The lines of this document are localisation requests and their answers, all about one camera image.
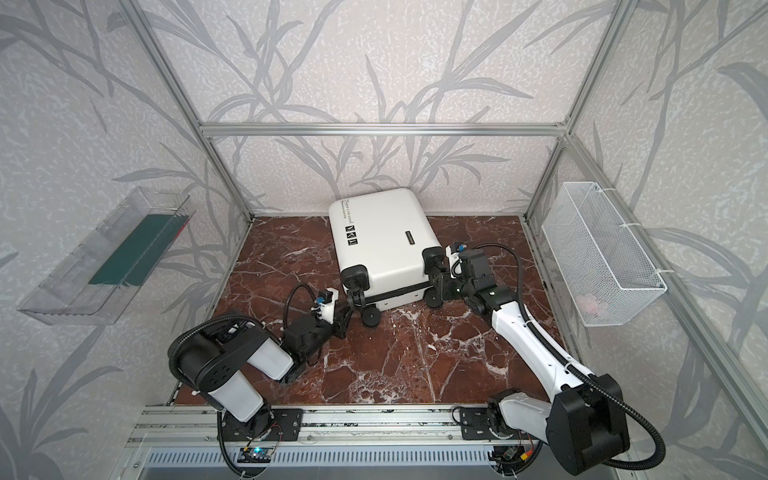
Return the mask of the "white black suitcase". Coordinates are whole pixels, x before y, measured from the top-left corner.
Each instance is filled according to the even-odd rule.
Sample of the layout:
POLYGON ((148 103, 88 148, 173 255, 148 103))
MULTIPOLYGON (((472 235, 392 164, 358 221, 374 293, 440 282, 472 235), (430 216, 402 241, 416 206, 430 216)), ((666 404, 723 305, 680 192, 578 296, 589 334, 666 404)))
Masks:
POLYGON ((350 307, 375 328, 385 310, 443 300, 429 279, 441 247, 416 195, 407 188, 332 203, 328 216, 340 279, 350 307))

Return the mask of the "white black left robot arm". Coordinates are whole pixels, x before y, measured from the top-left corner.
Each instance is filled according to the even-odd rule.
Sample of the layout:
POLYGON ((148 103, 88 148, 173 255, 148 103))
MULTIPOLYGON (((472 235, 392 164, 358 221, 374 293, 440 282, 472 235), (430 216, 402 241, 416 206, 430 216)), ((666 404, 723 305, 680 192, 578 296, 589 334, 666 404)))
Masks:
POLYGON ((169 370, 217 410, 247 424, 269 407, 242 369, 249 365, 273 381, 290 383, 326 342, 346 336, 351 315, 346 306, 316 307, 289 323, 282 338, 252 317, 221 315, 172 342, 169 370))

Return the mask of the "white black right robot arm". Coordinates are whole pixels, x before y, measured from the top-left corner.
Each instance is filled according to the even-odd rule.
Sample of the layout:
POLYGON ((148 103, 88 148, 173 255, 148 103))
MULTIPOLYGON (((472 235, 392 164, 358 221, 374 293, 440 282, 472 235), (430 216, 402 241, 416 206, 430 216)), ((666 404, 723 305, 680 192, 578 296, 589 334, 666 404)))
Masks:
POLYGON ((544 388, 546 398, 508 390, 492 397, 490 431, 500 437, 527 433, 547 444, 570 474, 613 459, 630 446, 625 412, 580 380, 571 357, 531 317, 519 289, 500 285, 480 249, 461 243, 447 247, 448 266, 432 275, 444 299, 461 299, 504 338, 544 388))

